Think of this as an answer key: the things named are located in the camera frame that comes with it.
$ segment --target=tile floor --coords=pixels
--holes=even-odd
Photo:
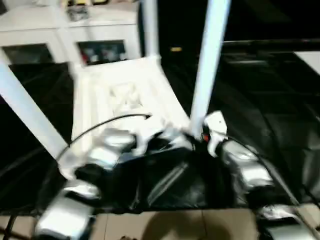
[[[301,213],[313,226],[320,223],[320,212],[314,205],[303,206]],[[5,227],[8,220],[9,217],[0,217],[0,226]],[[31,217],[18,217],[13,231],[31,236],[33,224]],[[138,240],[256,240],[258,234],[247,209],[189,210],[102,214],[91,240],[119,240],[122,236]]]

